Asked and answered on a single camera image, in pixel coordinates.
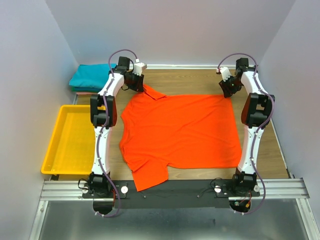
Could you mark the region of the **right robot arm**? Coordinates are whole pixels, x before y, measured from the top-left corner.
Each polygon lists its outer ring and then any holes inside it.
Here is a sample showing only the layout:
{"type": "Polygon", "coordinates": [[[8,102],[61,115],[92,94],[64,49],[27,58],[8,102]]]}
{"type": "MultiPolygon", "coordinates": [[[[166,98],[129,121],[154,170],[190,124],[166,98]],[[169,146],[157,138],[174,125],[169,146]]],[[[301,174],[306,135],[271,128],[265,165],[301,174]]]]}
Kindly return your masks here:
{"type": "Polygon", "coordinates": [[[236,60],[234,75],[228,67],[219,64],[216,68],[216,73],[222,78],[219,86],[225,98],[230,98],[242,88],[247,93],[241,113],[244,125],[242,153],[230,183],[230,191],[236,196],[251,193],[257,186],[260,141],[275,108],[275,96],[269,94],[259,80],[258,64],[250,66],[248,58],[247,55],[236,60]]]}

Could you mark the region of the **orange t shirt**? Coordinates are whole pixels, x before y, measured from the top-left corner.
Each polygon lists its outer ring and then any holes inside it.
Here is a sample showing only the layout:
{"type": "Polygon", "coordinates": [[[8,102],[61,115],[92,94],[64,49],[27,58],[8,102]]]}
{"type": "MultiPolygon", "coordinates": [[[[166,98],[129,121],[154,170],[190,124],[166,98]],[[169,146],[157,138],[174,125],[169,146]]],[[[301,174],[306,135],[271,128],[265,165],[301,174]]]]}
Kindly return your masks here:
{"type": "Polygon", "coordinates": [[[119,149],[144,191],[177,169],[228,169],[242,147],[232,101],[221,94],[166,95],[148,85],[124,108],[119,149]]]}

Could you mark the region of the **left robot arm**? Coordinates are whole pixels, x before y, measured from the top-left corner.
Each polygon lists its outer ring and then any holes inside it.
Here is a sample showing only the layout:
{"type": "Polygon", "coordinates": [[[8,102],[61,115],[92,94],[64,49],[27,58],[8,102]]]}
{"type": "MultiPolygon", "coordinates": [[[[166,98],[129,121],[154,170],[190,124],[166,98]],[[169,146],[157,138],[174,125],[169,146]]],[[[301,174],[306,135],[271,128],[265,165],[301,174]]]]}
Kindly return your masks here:
{"type": "Polygon", "coordinates": [[[143,70],[147,65],[138,58],[131,60],[120,56],[118,64],[110,67],[108,80],[102,90],[90,97],[90,121],[93,125],[95,145],[91,173],[83,196],[105,199],[116,191],[110,182],[109,147],[113,127],[117,123],[116,95],[123,86],[143,92],[143,70]]]}

